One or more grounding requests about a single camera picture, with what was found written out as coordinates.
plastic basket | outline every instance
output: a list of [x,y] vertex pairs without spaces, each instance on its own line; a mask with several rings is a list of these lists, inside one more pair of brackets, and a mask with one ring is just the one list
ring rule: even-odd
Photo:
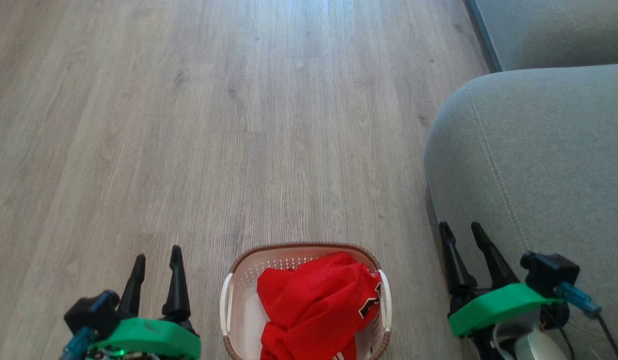
[[220,327],[224,346],[233,360],[259,360],[260,339],[268,321],[256,292],[264,269],[295,269],[316,258],[344,251],[382,278],[380,311],[366,329],[355,335],[357,360],[378,360],[391,336],[391,289],[377,259],[369,251],[349,244],[285,244],[263,246],[243,253],[231,266],[220,294]]

gray fabric upholstery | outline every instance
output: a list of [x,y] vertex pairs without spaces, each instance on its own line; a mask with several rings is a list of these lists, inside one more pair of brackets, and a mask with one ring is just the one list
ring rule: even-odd
[[[528,249],[579,264],[576,284],[618,341],[618,64],[472,80],[439,112],[424,162],[437,218],[481,286],[472,221],[521,280]],[[579,360],[613,358],[597,322],[572,309],[566,330]]]
[[618,63],[618,0],[475,0],[503,70]]

wire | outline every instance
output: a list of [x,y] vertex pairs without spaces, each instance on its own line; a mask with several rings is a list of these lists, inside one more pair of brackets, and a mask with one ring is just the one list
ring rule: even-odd
[[595,318],[597,319],[597,322],[600,323],[602,331],[604,331],[604,335],[606,335],[606,339],[609,341],[609,344],[611,344],[611,348],[613,349],[615,356],[618,358],[618,346],[615,344],[615,341],[613,341],[613,337],[611,337],[609,328],[606,327],[606,324],[604,323],[604,320],[602,319],[602,316],[600,314],[595,315]]
[[562,335],[562,338],[564,339],[564,342],[567,343],[567,347],[569,348],[569,354],[571,354],[571,360],[575,360],[576,358],[576,354],[573,351],[573,346],[571,346],[571,343],[569,342],[569,338],[567,337],[567,333],[564,332],[564,329],[562,328],[562,326],[559,326],[558,321],[555,319],[555,317],[553,317],[553,315],[551,315],[551,311],[547,308],[545,308],[544,306],[542,307],[542,310],[544,311],[544,314],[549,317],[549,319],[551,319],[551,321],[553,321],[553,323],[558,326],[558,331],[560,331],[560,335]]

blue cable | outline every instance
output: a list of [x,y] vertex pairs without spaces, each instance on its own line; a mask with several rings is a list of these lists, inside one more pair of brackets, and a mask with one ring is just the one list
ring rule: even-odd
[[567,301],[567,303],[582,310],[589,319],[596,319],[602,311],[600,305],[591,301],[590,296],[568,282],[561,283],[558,289],[555,290],[555,294],[559,298]]
[[59,360],[82,360],[89,346],[96,340],[96,335],[86,326],[75,333],[71,341],[64,347]]

green 3d-printed part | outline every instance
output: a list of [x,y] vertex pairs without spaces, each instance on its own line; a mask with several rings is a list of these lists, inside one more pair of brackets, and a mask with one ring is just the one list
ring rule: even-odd
[[199,337],[176,323],[133,317],[121,321],[108,339],[96,342],[90,351],[96,349],[198,360],[201,343]]
[[510,284],[477,297],[451,315],[449,324],[455,337],[466,337],[476,330],[555,302],[562,303],[562,300],[547,299],[526,284]]

